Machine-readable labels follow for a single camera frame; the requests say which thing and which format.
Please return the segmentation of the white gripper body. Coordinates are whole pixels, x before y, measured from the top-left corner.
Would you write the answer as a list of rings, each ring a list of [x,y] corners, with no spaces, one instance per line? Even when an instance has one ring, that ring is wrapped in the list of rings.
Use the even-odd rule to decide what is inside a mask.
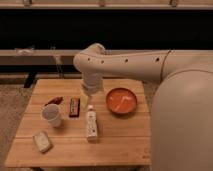
[[[83,73],[82,74],[82,89],[87,96],[103,90],[103,77],[98,73]]]

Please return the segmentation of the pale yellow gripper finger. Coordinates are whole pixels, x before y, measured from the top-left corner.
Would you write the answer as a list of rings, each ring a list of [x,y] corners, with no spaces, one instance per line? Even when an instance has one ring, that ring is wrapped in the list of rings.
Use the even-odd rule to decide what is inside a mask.
[[[91,97],[83,93],[81,100],[82,100],[82,107],[86,108],[90,104]]]

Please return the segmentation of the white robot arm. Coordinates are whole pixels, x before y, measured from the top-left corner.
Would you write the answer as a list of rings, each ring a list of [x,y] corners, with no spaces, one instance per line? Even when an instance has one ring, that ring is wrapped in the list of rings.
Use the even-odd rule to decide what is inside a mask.
[[[95,43],[78,52],[86,94],[105,74],[157,82],[151,109],[151,171],[213,171],[213,50],[109,54]]]

